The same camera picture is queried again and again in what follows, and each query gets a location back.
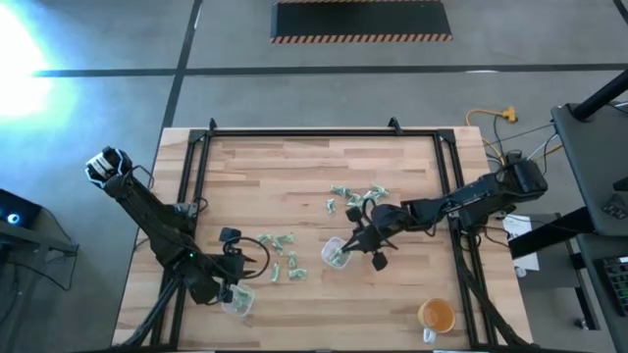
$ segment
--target concrete floor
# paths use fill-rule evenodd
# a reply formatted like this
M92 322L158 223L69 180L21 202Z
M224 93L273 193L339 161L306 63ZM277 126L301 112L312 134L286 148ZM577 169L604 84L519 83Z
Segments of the concrete floor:
M191 68L602 64L628 62L628 27L610 0L444 0L450 43L272 46L272 0L205 0ZM151 167L173 83L163 77L32 78L28 70L173 69L192 0L8 1L0 4L0 187L50 209L80 244L70 292L42 280L19 352L66 352L111 341L137 227L84 177L102 147ZM474 108L514 106L519 123L501 136L547 124L550 108L577 102L617 72L187 77L173 126L462 125ZM494 139L491 117L473 118ZM551 128L504 143L531 153ZM549 192L521 213L566 213L582 205L563 153L549 157ZM68 265L51 269L67 275ZM572 292L522 284L535 341L547 348L612 351L605 330L580 331Z

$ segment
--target orange mug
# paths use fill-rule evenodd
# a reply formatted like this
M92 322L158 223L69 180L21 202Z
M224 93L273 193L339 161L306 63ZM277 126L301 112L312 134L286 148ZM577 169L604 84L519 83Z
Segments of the orange mug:
M423 326L423 341L428 344L434 343L437 333L449 332L455 325L455 312L451 304L441 298L423 303L417 318Z

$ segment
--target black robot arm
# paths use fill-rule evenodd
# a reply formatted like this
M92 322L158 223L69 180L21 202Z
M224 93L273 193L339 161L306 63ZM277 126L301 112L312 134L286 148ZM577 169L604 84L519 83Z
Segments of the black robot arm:
M371 210L371 217L366 215L368 199L361 210L357 207L349 209L347 216L357 223L357 227L342 250L373 253L373 265L379 271L388 263L379 250L384 246L394 247L389 238L395 234L428 231L454 212L457 212L461 229L469 230L485 225L490 214L512 211L515 203L538 199L548 190L548 184L535 162L522 159L519 155L507 157L506 165L499 171L480 176L476 181L437 199L402 201L400 207L377 205Z
M223 254L202 253L191 236L198 213L197 205L163 204L135 178L133 171L138 168L141 167L134 167L124 151L111 147L103 149L85 167L87 178L113 197L146 233L155 258L164 270L172 274L171 282L155 307L124 345L141 344L180 283L187 288L196 304L230 303L233 300L231 285L241 279L258 277L268 267L267 261L255 275L254 271L244 269L244 263L255 261L242 254L235 244L242 239L256 241L242 237L241 232L233 228L225 227L221 231ZM270 259L268 249L263 245L262 248L267 260Z

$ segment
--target yellow and black striped mat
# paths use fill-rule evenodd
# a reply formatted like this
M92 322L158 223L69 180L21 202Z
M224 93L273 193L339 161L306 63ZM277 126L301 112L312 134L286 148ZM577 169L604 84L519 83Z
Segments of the yellow and black striped mat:
M440 0L282 0L275 44L451 41Z

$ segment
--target wooden table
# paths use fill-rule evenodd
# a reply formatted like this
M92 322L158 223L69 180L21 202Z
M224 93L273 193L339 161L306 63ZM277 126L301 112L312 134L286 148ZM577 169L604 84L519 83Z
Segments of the wooden table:
M475 127L454 129L464 179L475 180L489 170L480 132ZM153 192L165 203L177 197L188 132L188 128L167 128L162 135ZM447 167L453 186L449 159ZM195 175L192 170L190 185ZM239 228L247 236L293 232L295 243L287 251L296 251L307 280L289 280L287 257L271 249L271 265L282 266L279 283L271 284L271 271L245 281L255 290L255 302L244 319L224 313L220 305L194 305L186 299L180 349L468 348L445 222L434 238L422 232L395 236L392 242L399 250L387 249L389 265L381 272L373 269L368 254L354 253L342 271L321 260L328 239L348 239L353 229L343 200L329 192L330 185L363 193L371 181L391 190L387 203L440 196L433 141L426 137L212 138L203 190L209 207L199 216L198 246L220 253L222 227ZM325 202L332 197L338 211L329 215ZM491 236L505 240L498 231ZM143 237L140 232L138 241ZM241 247L263 261L263 252L254 245L241 243ZM531 341L509 251L485 240L480 253L492 301L518 334ZM149 247L142 245L132 258L114 343L124 341L144 319L157 298L161 276ZM428 346L416 313L434 297L453 305L456 325ZM475 298L473 302L482 336L479 306ZM169 331L167 320L164 332Z

